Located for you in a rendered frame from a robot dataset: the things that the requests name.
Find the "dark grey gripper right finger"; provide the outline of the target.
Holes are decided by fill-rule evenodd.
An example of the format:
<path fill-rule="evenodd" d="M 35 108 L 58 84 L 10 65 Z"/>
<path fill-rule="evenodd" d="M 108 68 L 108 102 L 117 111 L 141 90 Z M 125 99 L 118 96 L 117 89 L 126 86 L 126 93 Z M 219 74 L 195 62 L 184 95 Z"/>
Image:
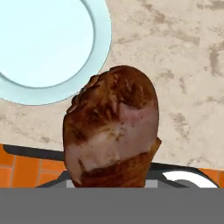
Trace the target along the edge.
<path fill-rule="evenodd" d="M 184 180 L 172 181 L 168 180 L 161 172 L 150 171 L 147 174 L 145 187 L 146 188 L 190 188 L 193 185 Z"/>

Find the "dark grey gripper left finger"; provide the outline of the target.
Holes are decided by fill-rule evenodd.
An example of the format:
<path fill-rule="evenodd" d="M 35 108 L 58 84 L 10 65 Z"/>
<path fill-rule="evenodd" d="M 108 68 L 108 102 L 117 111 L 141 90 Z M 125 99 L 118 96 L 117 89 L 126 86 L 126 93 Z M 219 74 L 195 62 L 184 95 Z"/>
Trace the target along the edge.
<path fill-rule="evenodd" d="M 70 176 L 67 171 L 63 171 L 59 177 L 55 180 L 51 180 L 42 185 L 39 185 L 38 188 L 45 187 L 54 187 L 54 188 L 74 188 L 74 184 L 70 179 Z"/>

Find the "brown chicken drumstick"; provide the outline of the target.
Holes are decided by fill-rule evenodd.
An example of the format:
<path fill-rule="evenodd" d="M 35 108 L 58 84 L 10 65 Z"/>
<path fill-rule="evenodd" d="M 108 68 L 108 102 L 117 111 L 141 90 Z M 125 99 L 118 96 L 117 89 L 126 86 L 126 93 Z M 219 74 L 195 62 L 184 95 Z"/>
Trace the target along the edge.
<path fill-rule="evenodd" d="M 94 75 L 63 121 L 64 163 L 76 187 L 143 187 L 161 140 L 158 97 L 133 66 Z"/>

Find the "white round object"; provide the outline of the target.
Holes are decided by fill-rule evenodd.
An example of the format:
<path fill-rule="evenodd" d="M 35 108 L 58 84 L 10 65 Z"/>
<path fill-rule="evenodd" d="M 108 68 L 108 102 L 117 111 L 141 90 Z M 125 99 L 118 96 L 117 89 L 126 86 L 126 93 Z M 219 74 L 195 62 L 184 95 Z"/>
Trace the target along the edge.
<path fill-rule="evenodd" d="M 189 171 L 165 171 L 163 175 L 171 181 L 190 181 L 199 188 L 218 188 L 218 186 L 208 178 L 204 178 L 199 174 Z"/>

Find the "pale blue round plate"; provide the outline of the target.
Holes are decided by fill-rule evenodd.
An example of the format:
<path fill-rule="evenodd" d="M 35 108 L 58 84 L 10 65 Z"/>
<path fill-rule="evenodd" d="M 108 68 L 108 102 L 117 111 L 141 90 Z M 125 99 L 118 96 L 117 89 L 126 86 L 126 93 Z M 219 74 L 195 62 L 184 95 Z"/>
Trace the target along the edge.
<path fill-rule="evenodd" d="M 111 39 L 105 0 L 0 0 L 0 98 L 65 100 L 99 73 Z"/>

